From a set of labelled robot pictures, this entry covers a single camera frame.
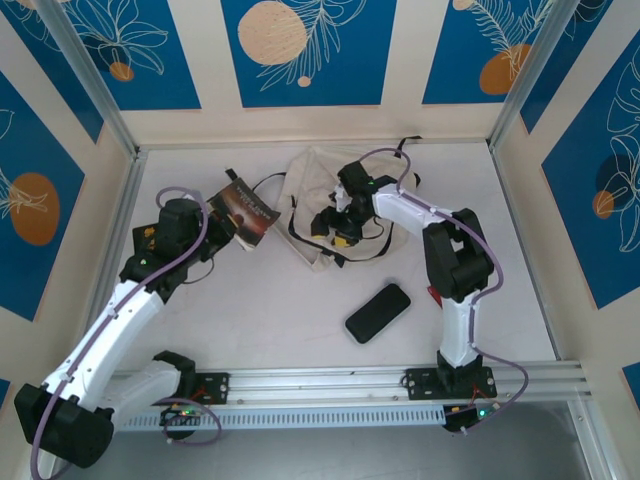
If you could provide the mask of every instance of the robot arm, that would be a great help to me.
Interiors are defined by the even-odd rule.
[[[421,207],[411,199],[415,195],[403,192],[401,195],[395,185],[386,185],[373,195],[373,208],[375,213],[387,220],[397,223],[413,235],[425,241],[425,254],[427,254],[426,242],[430,240],[431,232],[440,231],[444,218],[435,215],[433,212]],[[453,212],[439,209],[447,215]],[[429,255],[427,258],[427,273],[435,275],[435,271],[429,268],[430,261],[434,260]],[[451,294],[444,294],[438,290],[442,296],[442,313],[444,317],[442,343],[440,344],[440,355],[451,367],[459,368],[469,365],[476,360],[477,354],[469,344],[469,312],[473,299],[473,292],[470,292],[461,301],[456,301]]]
[[[171,352],[156,355],[150,365],[124,382],[113,383],[111,377],[140,331],[187,280],[189,267],[198,261],[213,261],[214,254],[233,238],[235,224],[210,211],[206,235],[193,250],[202,215],[198,202],[173,199],[160,210],[158,223],[133,230],[134,255],[127,260],[121,283],[104,311],[40,387],[26,384],[16,395],[14,403],[29,443],[34,443],[45,409],[59,394],[40,447],[87,468],[102,456],[114,431],[132,415],[163,398],[193,394],[195,363]],[[182,263],[169,267],[185,255],[189,256]],[[146,283],[145,279],[160,270],[164,273]],[[143,281],[145,288],[140,288]],[[133,296],[114,316],[115,306],[129,295]],[[75,371],[70,370],[76,362]]]
[[[470,344],[470,313],[474,308],[477,315],[480,304],[472,305],[472,300],[487,287],[494,265],[481,246],[450,219],[484,238],[477,216],[469,209],[452,212],[429,207],[419,197],[398,189],[395,179],[373,179],[359,161],[346,165],[338,178],[336,207],[316,216],[312,232],[326,235],[333,228],[339,243],[351,246],[362,239],[362,226],[378,216],[422,240],[429,281],[442,298],[444,331],[436,373],[438,386],[447,396],[441,398],[464,398],[464,392],[473,391],[478,375],[487,372]]]

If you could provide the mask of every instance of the book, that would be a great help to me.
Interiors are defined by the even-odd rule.
[[[236,178],[207,200],[207,204],[216,215],[231,220],[235,227],[234,238],[247,251],[258,246],[269,227],[280,216],[242,178]]]

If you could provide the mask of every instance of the black smartphone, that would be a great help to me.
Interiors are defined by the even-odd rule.
[[[345,326],[358,343],[367,343],[411,305],[411,299],[395,283],[380,290]]]

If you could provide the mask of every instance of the black cable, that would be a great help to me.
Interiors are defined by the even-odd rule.
[[[285,176],[287,174],[287,172],[277,172],[277,173],[272,173],[271,175],[269,175],[268,177],[263,178],[262,180],[260,180],[258,183],[256,183],[255,187],[253,187],[251,189],[252,192],[256,191],[256,188],[258,188],[260,185],[262,185],[263,182],[266,182],[267,180],[269,180],[270,178],[273,177],[277,177],[277,176]]]
[[[376,238],[380,238],[382,235],[384,235],[384,226],[378,223],[378,219],[376,217],[373,217],[373,223],[381,228],[380,233],[374,237],[362,237],[363,240],[375,240]]]
[[[213,258],[211,258],[210,260],[211,260],[211,268],[209,269],[209,271],[205,275],[203,275],[202,277],[200,277],[197,280],[191,280],[190,282],[182,282],[183,285],[193,285],[194,283],[198,283],[198,282],[204,280],[205,278],[207,278],[209,275],[211,275],[211,272],[213,272],[214,263],[213,263]]]

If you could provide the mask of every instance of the bag strap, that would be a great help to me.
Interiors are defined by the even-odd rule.
[[[369,260],[373,260],[374,258],[378,258],[378,257],[382,257],[383,255],[385,255],[388,251],[389,248],[391,247],[391,239],[393,237],[393,226],[395,225],[394,223],[391,224],[391,228],[389,228],[389,236],[387,237],[387,241],[385,242],[384,246],[382,247],[382,249],[373,257],[370,258],[361,258],[359,260],[352,260],[350,258],[345,257],[344,255],[339,254],[338,252],[335,252],[333,250],[329,250],[328,248],[324,247],[323,245],[319,245],[317,243],[314,243],[310,240],[307,240],[306,238],[302,238],[300,235],[298,235],[298,233],[296,232],[296,229],[294,227],[294,219],[295,219],[295,214],[296,214],[296,199],[293,197],[293,195],[291,196],[291,208],[293,209],[293,211],[291,212],[291,218],[289,219],[289,226],[287,228],[287,231],[289,232],[289,235],[291,235],[293,238],[295,238],[296,240],[305,243],[307,245],[310,245],[314,248],[317,248],[318,250],[320,250],[320,253],[322,253],[323,255],[327,256],[327,257],[333,257],[333,260],[336,262],[336,265],[338,265],[338,267],[342,268],[344,267],[344,264],[346,262],[367,262]]]
[[[400,140],[400,143],[398,144],[398,148],[396,148],[396,150],[400,150],[400,152],[402,151],[402,147],[404,147],[404,143],[407,140],[422,140],[422,137],[420,135],[413,135],[412,137],[404,137],[402,140]],[[396,158],[400,158],[400,152],[396,152],[393,154],[394,157]]]

